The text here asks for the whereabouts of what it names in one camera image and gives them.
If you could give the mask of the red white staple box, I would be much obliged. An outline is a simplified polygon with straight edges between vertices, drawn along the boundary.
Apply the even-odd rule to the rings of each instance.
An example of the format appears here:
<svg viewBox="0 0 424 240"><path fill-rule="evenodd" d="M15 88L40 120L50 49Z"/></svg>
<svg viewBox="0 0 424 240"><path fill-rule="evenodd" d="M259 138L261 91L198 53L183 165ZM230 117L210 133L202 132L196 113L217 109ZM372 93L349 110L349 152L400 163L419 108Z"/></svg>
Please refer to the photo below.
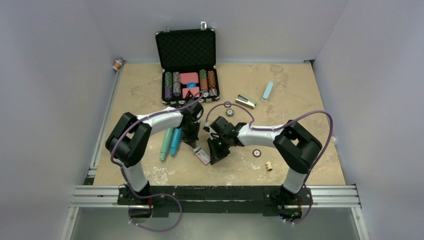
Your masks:
<svg viewBox="0 0 424 240"><path fill-rule="evenodd" d="M195 147L192 151L204 165L210 163L210 156L200 146Z"/></svg>

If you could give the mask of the light blue stapler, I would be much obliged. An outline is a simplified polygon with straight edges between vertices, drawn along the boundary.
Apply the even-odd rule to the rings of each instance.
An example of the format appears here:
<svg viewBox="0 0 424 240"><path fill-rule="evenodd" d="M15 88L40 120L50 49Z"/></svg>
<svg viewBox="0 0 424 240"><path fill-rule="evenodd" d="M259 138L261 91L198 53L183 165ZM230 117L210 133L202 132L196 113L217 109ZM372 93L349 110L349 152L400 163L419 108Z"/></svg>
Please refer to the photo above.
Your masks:
<svg viewBox="0 0 424 240"><path fill-rule="evenodd" d="M260 94L259 92L255 94L253 92L239 93L234 101L238 105L253 110L257 107L259 101L267 102L270 99L274 85L274 82L268 82L265 87L260 88Z"/></svg>

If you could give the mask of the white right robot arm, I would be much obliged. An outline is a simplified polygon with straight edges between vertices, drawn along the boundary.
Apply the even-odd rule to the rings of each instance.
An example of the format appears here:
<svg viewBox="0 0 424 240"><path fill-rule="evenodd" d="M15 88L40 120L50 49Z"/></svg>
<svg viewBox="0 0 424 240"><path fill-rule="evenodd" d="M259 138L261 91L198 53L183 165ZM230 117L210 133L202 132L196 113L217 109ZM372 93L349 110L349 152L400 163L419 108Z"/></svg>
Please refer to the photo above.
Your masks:
<svg viewBox="0 0 424 240"><path fill-rule="evenodd" d="M289 122L287 126L256 126L246 122L233 125L219 116L212 123L206 123L204 130L209 133L211 164L226 158L231 147L276 149L288 166L280 191L282 200L288 204L300 198L300 190L323 148L321 142L298 122Z"/></svg>

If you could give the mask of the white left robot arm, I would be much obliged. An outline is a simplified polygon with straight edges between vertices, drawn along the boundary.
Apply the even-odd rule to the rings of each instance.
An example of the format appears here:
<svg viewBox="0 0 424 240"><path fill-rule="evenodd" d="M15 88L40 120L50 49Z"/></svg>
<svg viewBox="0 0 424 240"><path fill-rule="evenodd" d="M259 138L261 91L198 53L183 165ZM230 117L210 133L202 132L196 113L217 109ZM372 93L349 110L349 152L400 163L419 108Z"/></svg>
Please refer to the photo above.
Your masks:
<svg viewBox="0 0 424 240"><path fill-rule="evenodd" d="M110 152L111 162L119 166L130 188L129 197L138 205L149 199L149 181L141 160L146 152L151 136L176 128L182 131L181 141L195 148L199 140L200 118L203 106L190 100L187 104L175 108L168 106L162 111L146 115L124 113L106 140L105 147Z"/></svg>

